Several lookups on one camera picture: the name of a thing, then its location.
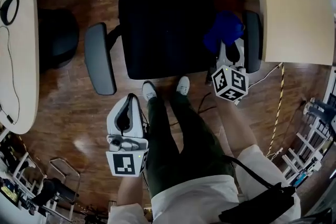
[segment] dark green pants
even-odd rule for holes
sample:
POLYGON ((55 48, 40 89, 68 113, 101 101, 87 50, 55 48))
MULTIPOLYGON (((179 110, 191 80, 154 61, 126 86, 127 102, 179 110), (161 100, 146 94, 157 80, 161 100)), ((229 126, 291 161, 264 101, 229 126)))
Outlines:
POLYGON ((183 133, 181 154, 171 135, 163 100, 155 97, 148 102, 150 129, 146 169, 151 197, 188 180, 233 176, 232 164, 221 160, 224 153, 218 139, 193 110, 188 98, 175 93, 171 106, 183 133))

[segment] white shirt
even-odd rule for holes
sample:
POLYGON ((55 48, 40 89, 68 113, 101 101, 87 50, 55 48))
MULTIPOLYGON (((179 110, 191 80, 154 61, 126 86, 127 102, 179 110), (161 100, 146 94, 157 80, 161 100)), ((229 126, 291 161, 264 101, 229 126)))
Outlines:
MULTIPOLYGON (((260 177, 275 185, 289 186, 282 172, 266 158, 257 145, 241 152, 238 159, 260 177)), ((243 168, 236 167, 239 186, 247 200, 266 190, 243 168)), ((287 223, 301 216, 300 199, 279 217, 275 224, 287 223)), ((218 215, 239 204, 238 190, 229 175, 208 176, 171 187, 152 198, 154 224, 210 224, 219 222, 218 215)), ((140 205, 112 206, 108 224, 148 224, 140 205)))

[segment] wooden floor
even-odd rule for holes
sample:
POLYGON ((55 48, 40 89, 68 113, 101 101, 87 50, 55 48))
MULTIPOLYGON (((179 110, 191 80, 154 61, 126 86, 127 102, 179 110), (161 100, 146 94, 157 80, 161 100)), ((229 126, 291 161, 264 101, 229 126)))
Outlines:
MULTIPOLYGON (((259 10, 259 0, 215 0, 215 3, 218 10, 230 9, 238 15, 244 8, 259 10)), ((108 150, 107 115, 113 105, 129 92, 140 96, 142 109, 146 113, 145 102, 141 98, 143 81, 128 78, 120 38, 111 50, 118 87, 115 95, 100 96, 95 93, 84 62, 83 37, 86 29, 98 22, 105 22, 108 30, 113 29, 119 23, 118 0, 38 0, 38 7, 71 10, 80 27, 80 42, 75 57, 68 65, 41 74, 36 121, 22 138, 34 159, 43 167, 47 166, 52 157, 66 158, 81 172, 80 203, 107 209, 108 201, 116 199, 120 183, 120 178, 111 175, 105 155, 108 150)), ((250 82, 265 76, 274 65, 276 63, 263 63, 261 70, 250 76, 250 82)), ((301 98, 323 96, 329 72, 330 68, 324 66, 285 64, 285 91, 274 151, 281 146, 291 116, 301 98)), ((204 72, 190 75, 189 98, 195 108, 209 92, 209 88, 204 86, 205 76, 204 72)), ((249 95, 238 106, 265 153, 274 129, 280 80, 281 72, 276 70, 265 81, 251 88, 249 95)), ((157 79, 153 82, 159 91, 167 95, 174 87, 176 78, 157 79)), ((212 105, 214 101, 212 97, 208 97, 203 108, 212 105)), ((176 119, 168 104, 167 111, 170 122, 174 123, 176 119)), ((202 117, 214 133, 223 134, 216 109, 203 113, 202 117)), ((172 127, 172 133, 181 149, 182 134, 178 125, 172 127)), ((287 135, 283 147, 289 146, 292 140, 293 135, 287 135)), ((145 193, 144 202, 149 203, 148 194, 145 193)))

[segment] white desk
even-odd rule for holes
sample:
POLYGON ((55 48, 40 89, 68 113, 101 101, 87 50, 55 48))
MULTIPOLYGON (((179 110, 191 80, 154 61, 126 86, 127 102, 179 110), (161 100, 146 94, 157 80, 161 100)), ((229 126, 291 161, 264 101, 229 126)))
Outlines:
POLYGON ((0 112, 0 122, 11 132, 24 134, 33 125, 38 106, 39 57, 36 0, 19 0, 17 16, 7 27, 10 33, 9 48, 13 60, 13 72, 7 48, 8 32, 0 28, 0 104, 14 123, 17 122, 14 125, 11 124, 3 112, 0 112), (13 88, 13 77, 18 99, 13 88))
POLYGON ((332 65, 331 0, 260 0, 260 10, 264 61, 332 65))

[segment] sleeve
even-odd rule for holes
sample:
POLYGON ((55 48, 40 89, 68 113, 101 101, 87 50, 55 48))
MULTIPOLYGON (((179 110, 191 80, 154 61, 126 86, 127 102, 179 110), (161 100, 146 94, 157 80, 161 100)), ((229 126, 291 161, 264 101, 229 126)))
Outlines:
POLYGON ((149 224, 140 205, 112 206, 108 224, 149 224))
MULTIPOLYGON (((250 168, 264 180, 275 185, 281 182, 283 187, 288 187, 284 175, 279 168, 263 155, 257 145, 252 145, 241 152, 238 157, 244 165, 250 168)), ((251 200, 263 193, 267 188, 252 178, 243 168, 236 167, 236 177, 244 196, 251 200)), ((287 223, 301 217, 300 199, 294 194, 294 205, 288 209, 282 216, 274 221, 275 224, 287 223)))

